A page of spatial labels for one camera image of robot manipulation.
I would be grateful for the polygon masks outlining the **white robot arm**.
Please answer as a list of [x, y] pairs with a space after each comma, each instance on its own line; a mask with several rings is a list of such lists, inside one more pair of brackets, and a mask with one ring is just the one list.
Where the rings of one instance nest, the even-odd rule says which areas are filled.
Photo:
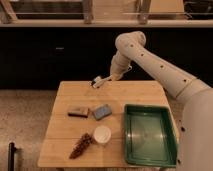
[[110, 74], [119, 80], [134, 61], [183, 108], [176, 171], [213, 171], [213, 88], [144, 48], [141, 31], [120, 34]]

